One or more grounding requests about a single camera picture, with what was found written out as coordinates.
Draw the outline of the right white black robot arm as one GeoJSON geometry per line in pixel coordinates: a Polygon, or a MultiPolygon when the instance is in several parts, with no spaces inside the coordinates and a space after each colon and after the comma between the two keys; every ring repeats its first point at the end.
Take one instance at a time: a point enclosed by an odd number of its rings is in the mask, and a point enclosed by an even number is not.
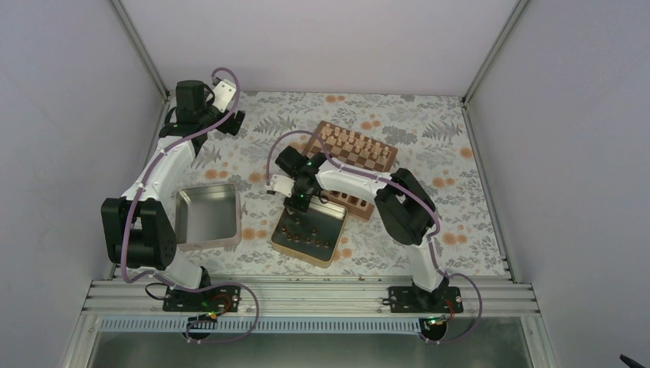
{"type": "Polygon", "coordinates": [[[312,198],[339,192],[373,205],[388,235],[405,246],[412,270],[417,306],[433,312],[443,305],[440,287],[444,275],[437,266],[428,240],[441,231],[436,206],[413,174],[404,168],[395,172],[362,169],[333,158],[328,152],[311,157],[286,147],[276,158],[281,174],[268,175],[266,189],[285,197],[289,212],[306,212],[312,198]]]}

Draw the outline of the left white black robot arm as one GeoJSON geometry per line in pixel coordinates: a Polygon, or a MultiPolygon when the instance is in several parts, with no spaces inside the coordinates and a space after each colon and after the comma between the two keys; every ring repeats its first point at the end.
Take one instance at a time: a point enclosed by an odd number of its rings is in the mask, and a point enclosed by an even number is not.
{"type": "Polygon", "coordinates": [[[238,85],[230,80],[178,82],[176,105],[165,116],[152,158],[131,187],[100,208],[107,254],[123,280],[156,278],[183,290],[182,299],[196,311],[212,303],[214,291],[202,282],[202,268],[179,250],[165,204],[208,132],[238,133],[245,117],[236,110],[238,97],[238,85]]]}

